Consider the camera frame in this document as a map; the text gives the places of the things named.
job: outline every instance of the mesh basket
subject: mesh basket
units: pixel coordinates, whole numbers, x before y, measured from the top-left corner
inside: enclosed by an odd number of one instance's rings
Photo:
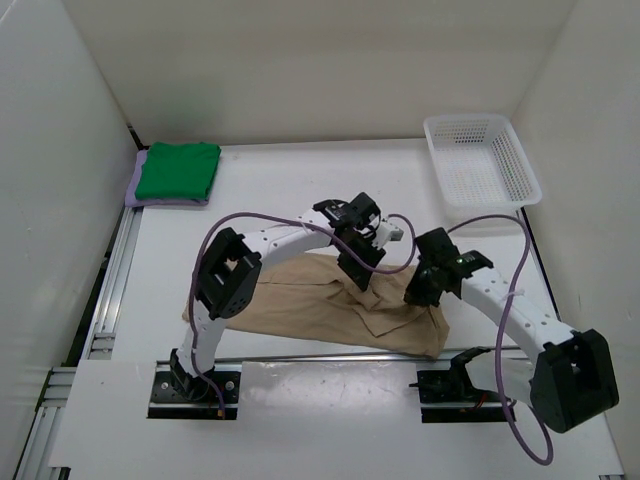
[[[513,212],[542,198],[527,156],[502,115],[427,118],[424,131],[448,212]]]

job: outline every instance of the green towel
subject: green towel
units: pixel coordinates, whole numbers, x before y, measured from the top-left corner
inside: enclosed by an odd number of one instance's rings
[[[220,147],[210,143],[154,143],[142,166],[136,198],[205,200],[209,197],[219,159]]]

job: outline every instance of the tan fabric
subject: tan fabric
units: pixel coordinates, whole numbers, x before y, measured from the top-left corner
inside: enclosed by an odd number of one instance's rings
[[[374,274],[362,292],[335,257],[299,255],[260,275],[250,305],[228,328],[435,358],[449,326],[439,308],[403,302],[414,271],[410,267],[395,275]]]

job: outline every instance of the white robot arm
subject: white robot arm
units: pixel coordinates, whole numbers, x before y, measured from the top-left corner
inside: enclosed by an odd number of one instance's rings
[[[509,282],[489,259],[476,251],[460,254],[442,228],[416,244],[420,262],[405,302],[437,306],[442,293],[450,292],[500,324]],[[609,347],[595,330],[578,332],[524,295],[514,296],[505,325],[531,363],[502,359],[504,393],[533,407],[549,428],[566,432],[618,403]],[[497,391],[493,351],[474,348],[454,358],[447,388],[445,395],[458,399]]]
[[[172,383],[186,399],[199,398],[203,389],[206,390],[199,372],[213,373],[222,333],[229,318],[244,310],[251,301],[261,270],[309,250],[335,245],[340,251],[340,268],[360,289],[366,290],[371,271],[343,251],[326,232],[340,239],[371,268],[384,257],[384,245],[403,236],[403,231],[383,218],[375,202],[365,193],[349,203],[337,200],[318,203],[299,216],[297,222],[300,226],[277,225],[246,235],[226,228],[207,249],[193,304],[196,349],[192,348],[193,328],[189,328],[182,346],[172,351],[170,357]],[[199,372],[194,368],[194,361]]]
[[[382,218],[375,202],[364,193],[349,203],[321,202],[297,221],[300,226],[279,225],[247,235],[226,228],[207,248],[196,280],[192,328],[170,357],[172,386],[185,399],[195,401],[206,393],[202,376],[211,379],[215,375],[215,353],[228,319],[251,301],[261,269],[334,245],[340,251],[340,268],[366,290],[371,268],[385,255],[384,245],[402,237],[402,231]],[[443,292],[450,292],[500,323],[509,296],[508,282],[489,259],[476,251],[461,254],[442,228],[416,238],[415,246],[420,262],[407,286],[406,303],[437,306]],[[506,334],[531,363],[502,361],[504,393],[532,406],[552,430],[565,432],[618,403],[609,348],[594,330],[577,332],[519,295],[513,299]],[[451,362],[444,393],[448,398],[473,401],[483,392],[495,392],[494,363],[489,349],[463,352]]]

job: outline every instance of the lavender towel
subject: lavender towel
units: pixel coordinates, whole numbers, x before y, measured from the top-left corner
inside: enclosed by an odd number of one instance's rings
[[[147,207],[150,205],[189,205],[198,206],[206,205],[209,203],[209,199],[206,200],[189,200],[185,198],[148,198],[146,200],[138,200],[136,198],[136,188],[140,183],[140,176],[142,175],[142,165],[147,161],[147,150],[140,150],[136,156],[136,166],[133,170],[133,177],[127,187],[127,193],[124,195],[125,207]]]

